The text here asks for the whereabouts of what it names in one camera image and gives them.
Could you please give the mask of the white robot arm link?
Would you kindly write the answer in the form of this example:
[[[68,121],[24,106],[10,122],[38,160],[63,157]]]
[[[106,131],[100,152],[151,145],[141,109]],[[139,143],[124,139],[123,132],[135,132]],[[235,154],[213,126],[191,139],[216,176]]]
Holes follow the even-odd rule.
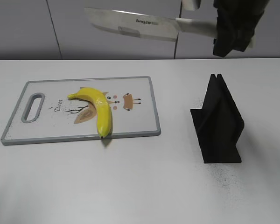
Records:
[[[182,0],[182,6],[187,11],[196,11],[200,8],[201,0]]]

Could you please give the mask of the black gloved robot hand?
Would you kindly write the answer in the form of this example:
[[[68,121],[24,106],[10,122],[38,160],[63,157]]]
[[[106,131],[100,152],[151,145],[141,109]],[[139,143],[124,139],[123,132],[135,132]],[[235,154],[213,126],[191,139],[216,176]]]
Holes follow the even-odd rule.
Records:
[[[213,55],[227,56],[232,50],[244,52],[269,0],[215,0],[217,37]]]

